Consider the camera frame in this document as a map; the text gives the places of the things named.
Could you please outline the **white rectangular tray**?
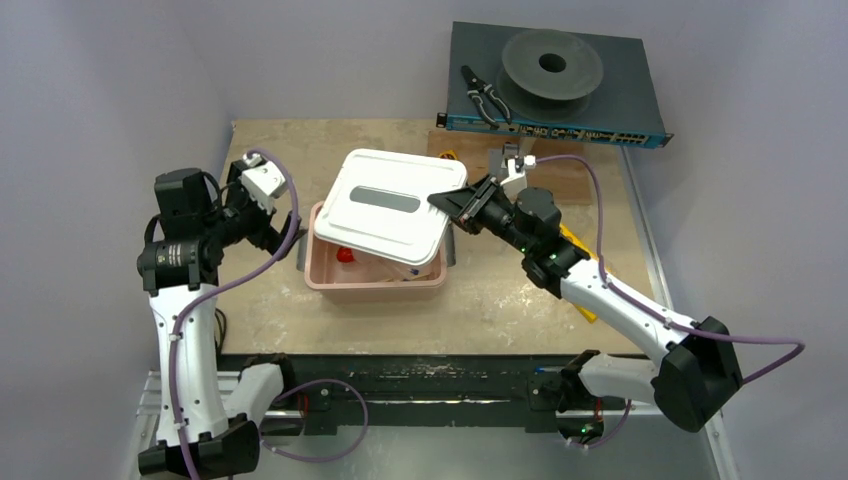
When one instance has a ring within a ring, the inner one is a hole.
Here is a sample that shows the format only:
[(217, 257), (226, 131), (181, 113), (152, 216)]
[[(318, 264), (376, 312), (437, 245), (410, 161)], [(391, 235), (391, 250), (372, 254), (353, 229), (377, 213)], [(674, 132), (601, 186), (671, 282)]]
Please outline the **white rectangular tray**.
[(411, 266), (439, 250), (447, 215), (428, 197), (466, 185), (457, 160), (358, 148), (342, 163), (312, 228), (316, 237)]

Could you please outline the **pink plastic bin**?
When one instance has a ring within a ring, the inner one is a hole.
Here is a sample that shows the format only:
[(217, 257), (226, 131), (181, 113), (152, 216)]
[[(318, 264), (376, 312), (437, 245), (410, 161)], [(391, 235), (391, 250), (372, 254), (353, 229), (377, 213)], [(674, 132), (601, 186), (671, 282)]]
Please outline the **pink plastic bin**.
[(338, 245), (318, 238), (309, 226), (298, 252), (306, 285), (337, 304), (429, 300), (447, 281), (445, 245), (424, 268), (424, 275), (410, 281), (399, 280), (371, 261), (341, 262), (338, 249)]

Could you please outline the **white squeeze bottle red cap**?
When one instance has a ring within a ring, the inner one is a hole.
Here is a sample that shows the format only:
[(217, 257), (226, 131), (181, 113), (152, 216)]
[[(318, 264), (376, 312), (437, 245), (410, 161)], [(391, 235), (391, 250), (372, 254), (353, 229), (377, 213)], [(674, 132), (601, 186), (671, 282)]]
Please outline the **white squeeze bottle red cap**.
[(336, 260), (342, 264), (351, 264), (357, 261), (354, 250), (349, 247), (339, 247), (336, 251)]

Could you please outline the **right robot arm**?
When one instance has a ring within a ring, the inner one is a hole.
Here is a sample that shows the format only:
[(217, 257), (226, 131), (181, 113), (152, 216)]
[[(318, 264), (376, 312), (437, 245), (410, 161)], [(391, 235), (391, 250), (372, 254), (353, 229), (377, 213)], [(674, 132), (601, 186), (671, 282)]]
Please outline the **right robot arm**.
[(488, 230), (518, 250), (536, 287), (591, 311), (641, 349), (642, 359), (578, 355), (560, 372), (559, 410), (617, 397), (652, 404), (675, 426), (697, 432), (743, 386), (728, 328), (713, 317), (696, 322), (616, 281), (561, 232), (550, 191), (528, 187), (511, 200), (486, 177), (428, 201), (461, 230)]

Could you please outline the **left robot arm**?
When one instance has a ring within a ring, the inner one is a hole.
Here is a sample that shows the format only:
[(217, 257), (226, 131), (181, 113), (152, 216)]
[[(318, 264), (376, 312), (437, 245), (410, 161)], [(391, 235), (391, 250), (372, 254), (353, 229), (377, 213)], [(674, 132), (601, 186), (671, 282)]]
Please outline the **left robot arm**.
[(234, 162), (223, 186), (197, 168), (159, 175), (159, 211), (148, 222), (137, 259), (156, 325), (161, 401), (156, 437), (137, 457), (151, 479), (223, 479), (256, 469), (259, 426), (269, 407), (297, 399), (298, 382), (282, 354), (257, 354), (243, 365), (234, 390), (218, 380), (223, 324), (216, 297), (228, 246), (248, 241), (278, 261), (301, 237), (291, 210), (272, 225), (286, 176), (258, 154)]

